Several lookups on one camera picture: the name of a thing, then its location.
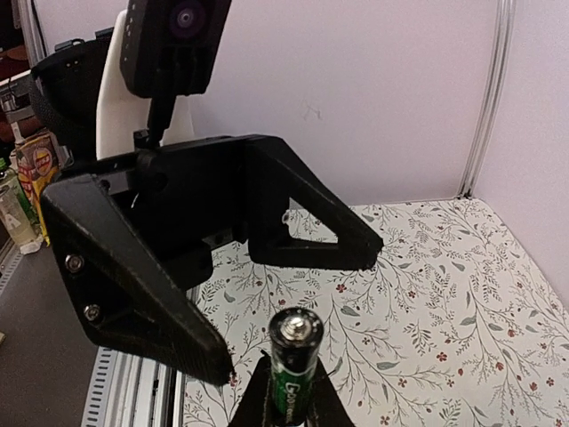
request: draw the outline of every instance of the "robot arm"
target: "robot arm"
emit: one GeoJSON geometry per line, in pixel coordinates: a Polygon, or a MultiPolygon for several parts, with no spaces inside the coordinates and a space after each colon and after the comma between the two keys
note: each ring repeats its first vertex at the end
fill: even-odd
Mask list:
{"type": "MultiPolygon", "coordinates": [[[[383,246],[277,137],[159,147],[176,97],[210,81],[228,8],[229,0],[131,0],[121,72],[132,93],[152,100],[148,132],[133,153],[64,173],[41,200],[89,338],[216,385],[233,371],[227,344],[185,297],[212,275],[213,249],[237,241],[254,262],[366,270],[383,246]],[[291,237],[283,222],[291,199],[338,242],[291,237]]],[[[335,396],[329,380],[323,387],[335,396]]]]}

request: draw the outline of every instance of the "floral tablecloth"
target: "floral tablecloth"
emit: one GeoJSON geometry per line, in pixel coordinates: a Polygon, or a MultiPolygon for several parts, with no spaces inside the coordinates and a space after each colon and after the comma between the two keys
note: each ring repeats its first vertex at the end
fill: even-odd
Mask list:
{"type": "MultiPolygon", "coordinates": [[[[569,318],[532,259],[480,200],[359,206],[385,241],[370,271],[255,265],[214,254],[199,306],[226,337],[237,376],[187,379],[184,426],[225,427],[276,311],[325,322],[320,357],[358,426],[569,425],[569,318]]],[[[291,211],[298,237],[332,233],[291,211]]]]}

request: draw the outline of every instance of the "white wall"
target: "white wall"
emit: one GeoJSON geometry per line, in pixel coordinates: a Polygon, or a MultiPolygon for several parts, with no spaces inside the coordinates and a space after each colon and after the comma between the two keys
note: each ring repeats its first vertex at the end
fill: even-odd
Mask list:
{"type": "Polygon", "coordinates": [[[95,31],[113,27],[128,0],[36,0],[37,13],[50,52],[73,38],[93,39],[95,31]]]}
{"type": "Polygon", "coordinates": [[[508,74],[475,195],[569,303],[569,3],[518,2],[508,74]]]}
{"type": "MultiPolygon", "coordinates": [[[[50,45],[111,25],[126,3],[37,1],[50,45]]],[[[209,91],[193,104],[196,132],[282,136],[352,204],[454,197],[495,9],[495,0],[234,0],[209,91]]]]}

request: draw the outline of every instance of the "aa battery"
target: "aa battery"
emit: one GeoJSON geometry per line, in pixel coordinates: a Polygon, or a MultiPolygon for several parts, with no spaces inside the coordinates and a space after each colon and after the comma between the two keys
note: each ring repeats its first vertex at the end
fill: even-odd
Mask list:
{"type": "Polygon", "coordinates": [[[272,318],[269,334],[273,422],[298,426],[306,421],[324,325],[311,310],[286,309],[272,318]]]}

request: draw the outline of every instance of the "bolt head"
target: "bolt head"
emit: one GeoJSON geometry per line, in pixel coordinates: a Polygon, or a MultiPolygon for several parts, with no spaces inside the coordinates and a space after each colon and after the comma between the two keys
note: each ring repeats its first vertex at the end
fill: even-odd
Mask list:
{"type": "Polygon", "coordinates": [[[65,268],[71,273],[79,272],[85,266],[81,255],[68,255],[65,257],[65,268]]]}
{"type": "Polygon", "coordinates": [[[84,308],[83,313],[87,320],[94,322],[100,316],[100,307],[97,304],[87,305],[84,308]]]}

